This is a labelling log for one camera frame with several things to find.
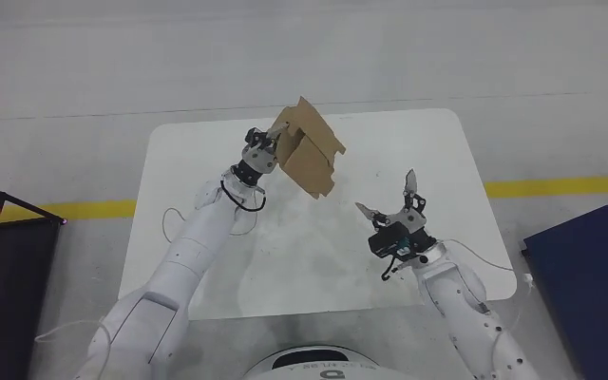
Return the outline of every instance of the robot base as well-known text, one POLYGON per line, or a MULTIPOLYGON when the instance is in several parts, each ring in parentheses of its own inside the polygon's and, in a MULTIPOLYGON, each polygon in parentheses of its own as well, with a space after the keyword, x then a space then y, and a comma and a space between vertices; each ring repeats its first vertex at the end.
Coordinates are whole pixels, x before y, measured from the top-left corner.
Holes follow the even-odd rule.
POLYGON ((377 366, 367 356, 349 349, 336 346, 307 346, 296 347, 273 353, 254 365, 244 377, 251 379, 261 373, 276 370, 281 367, 312 362, 353 362, 377 366))
POLYGON ((361 353, 336 346, 288 349, 268 356, 251 368, 244 380, 412 380, 378 367, 361 353))

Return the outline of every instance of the white cable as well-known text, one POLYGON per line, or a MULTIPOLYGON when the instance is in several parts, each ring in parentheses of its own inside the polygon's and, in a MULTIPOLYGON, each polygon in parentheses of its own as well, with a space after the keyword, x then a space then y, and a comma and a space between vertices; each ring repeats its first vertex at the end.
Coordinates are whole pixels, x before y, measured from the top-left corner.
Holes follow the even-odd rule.
POLYGON ((54 333, 57 333, 58 331, 63 330, 66 327, 81 325, 81 324, 85 324, 85 323, 92 323, 92 324, 97 325, 100 329, 102 329, 102 331, 104 332, 104 335, 105 335, 105 339, 107 340, 107 347, 105 349, 104 363, 102 364, 102 367, 100 368, 99 373, 97 374, 97 380, 101 380, 102 374, 104 374, 105 366, 107 365, 107 360, 110 357, 110 348, 112 346, 112 338, 110 336, 110 331, 107 329, 107 327, 101 321, 81 319, 81 320, 77 320, 77 321, 73 321, 73 322, 67 322, 66 324, 56 327, 49 332, 45 332, 43 334, 36 336, 34 338, 34 341, 36 343, 52 342, 54 339, 45 340, 43 338, 45 338, 49 335, 52 335, 54 333))
MULTIPOLYGON (((254 192, 254 205, 255 205, 255 208, 257 208, 257 198, 256 198, 256 193, 255 193, 255 192, 254 192)), ((182 220, 182 221, 186 221, 186 218, 184 218, 184 217, 183 217, 183 215, 181 214, 180 210, 178 210, 177 208, 175 208, 175 207, 169 207, 169 208, 167 208, 166 210, 164 210, 164 213, 162 214, 162 221, 161 221, 161 225, 162 225, 162 234, 164 235, 164 238, 165 238, 165 239, 166 239, 166 240, 167 240, 169 243, 171 243, 171 241, 172 241, 172 240, 171 240, 171 239, 169 239, 169 237, 167 236, 167 232, 166 232, 166 230, 164 229, 164 220, 165 220, 165 218, 166 218, 166 216, 167 216, 167 213, 168 213, 170 210, 173 210, 173 211, 175 211, 176 213, 178 213, 178 215, 180 216, 180 218, 181 218, 181 220, 182 220)), ((249 234, 250 232, 252 232, 252 231, 254 230, 254 228, 256 228, 256 225, 257 225, 257 211, 256 211, 256 219, 255 219, 255 221, 254 221, 254 225, 253 225, 253 226, 252 226, 252 227, 251 227, 251 228, 250 228, 250 229, 249 229, 247 232, 238 233, 238 234, 230 234, 230 236, 232 236, 232 237, 242 237, 243 235, 247 235, 247 234, 249 234)))
POLYGON ((447 238, 447 239, 441 240, 441 241, 442 242, 453 241, 453 242, 455 242, 457 244, 460 244, 464 248, 466 248, 471 254, 475 255, 479 260, 483 261, 487 265, 493 266, 494 268, 502 269, 504 271, 515 272, 515 271, 513 271, 513 268, 503 267, 501 265, 497 265, 497 264, 494 264, 493 262, 490 262, 490 261, 486 260, 485 258, 479 256, 475 251, 473 251, 472 249, 468 248, 464 243, 461 243, 460 241, 456 240, 455 238, 447 238))
POLYGON ((178 215, 180 216, 180 218, 181 218, 181 220, 182 220, 182 221, 186 221, 186 218, 184 218, 184 217, 183 217, 183 215, 181 214, 180 210, 178 210, 178 209, 177 209, 177 208, 175 208, 175 207, 169 207, 168 209, 164 210, 164 213, 162 214, 162 221, 161 221, 161 224, 162 224, 162 234, 164 235, 164 238, 166 238, 166 239, 167 239, 167 241, 168 241, 168 242, 169 242, 169 244, 170 244, 170 243, 171 243, 171 240, 170 240, 170 239, 169 239, 169 237, 167 236, 167 232, 164 230, 164 219, 166 218, 167 213, 169 212, 169 210, 173 210, 173 211, 175 211, 176 213, 178 213, 178 215))
MULTIPOLYGON (((254 192, 254 208, 257 208, 256 192, 254 192)), ((247 235, 250 232, 254 231, 254 228, 256 228, 256 225, 257 225, 257 211, 256 211, 256 219, 254 221, 254 225, 249 229, 249 231, 243 232, 243 233, 238 233, 238 234, 230 234, 230 236, 232 236, 232 237, 242 237, 243 235, 247 235)))

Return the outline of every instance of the black cable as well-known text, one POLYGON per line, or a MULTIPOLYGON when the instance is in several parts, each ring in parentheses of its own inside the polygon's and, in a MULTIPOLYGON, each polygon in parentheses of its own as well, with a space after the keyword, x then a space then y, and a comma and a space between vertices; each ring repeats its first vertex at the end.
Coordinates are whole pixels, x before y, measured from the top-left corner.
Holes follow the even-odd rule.
POLYGON ((388 267, 388 268, 387 268, 387 270, 386 270, 386 271, 384 271, 384 273, 382 274, 382 280, 383 280, 383 281, 388 281, 388 280, 389 280, 389 278, 390 278, 389 272, 390 272, 390 270, 392 269, 392 266, 395 264, 395 259, 396 259, 396 258, 397 258, 397 256, 393 256, 393 257, 392 257, 392 260, 390 261, 390 265, 389 265, 389 267, 388 267))
POLYGON ((247 208, 245 206, 243 206, 242 204, 240 204, 240 202, 238 200, 236 200, 232 194, 230 194, 230 192, 228 190, 226 190, 226 186, 224 186, 224 180, 220 180, 219 181, 219 185, 221 186, 221 189, 224 191, 224 193, 226 193, 226 195, 228 196, 228 198, 235 203, 235 205, 238 206, 238 208, 240 208, 241 210, 245 210, 248 213, 254 213, 257 212, 259 210, 261 210, 262 208, 264 208, 264 206, 266 205, 266 194, 264 194, 264 199, 262 200, 262 204, 258 207, 258 208, 247 208))

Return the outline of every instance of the dark blue board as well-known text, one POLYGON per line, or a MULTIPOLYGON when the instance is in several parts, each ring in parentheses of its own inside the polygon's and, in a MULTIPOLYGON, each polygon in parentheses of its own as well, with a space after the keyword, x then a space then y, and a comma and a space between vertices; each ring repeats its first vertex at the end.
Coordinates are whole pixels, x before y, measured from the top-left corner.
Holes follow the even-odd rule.
POLYGON ((524 242, 535 280, 585 379, 607 379, 608 206, 524 242))

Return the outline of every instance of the metal frame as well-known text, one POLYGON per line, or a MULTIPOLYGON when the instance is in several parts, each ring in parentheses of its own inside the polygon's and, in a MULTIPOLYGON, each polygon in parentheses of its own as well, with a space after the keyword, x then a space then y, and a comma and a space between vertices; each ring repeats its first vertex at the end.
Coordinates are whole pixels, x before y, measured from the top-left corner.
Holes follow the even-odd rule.
POLYGON ((49 211, 45 211, 40 207, 36 207, 33 204, 27 203, 24 200, 20 200, 10 194, 5 193, 4 191, 0 191, 0 214, 2 214, 2 209, 4 208, 5 201, 8 201, 14 205, 25 208, 26 210, 30 210, 32 213, 36 213, 44 218, 51 219, 59 222, 59 224, 64 225, 67 223, 67 220, 61 218, 55 214, 51 214, 49 211))

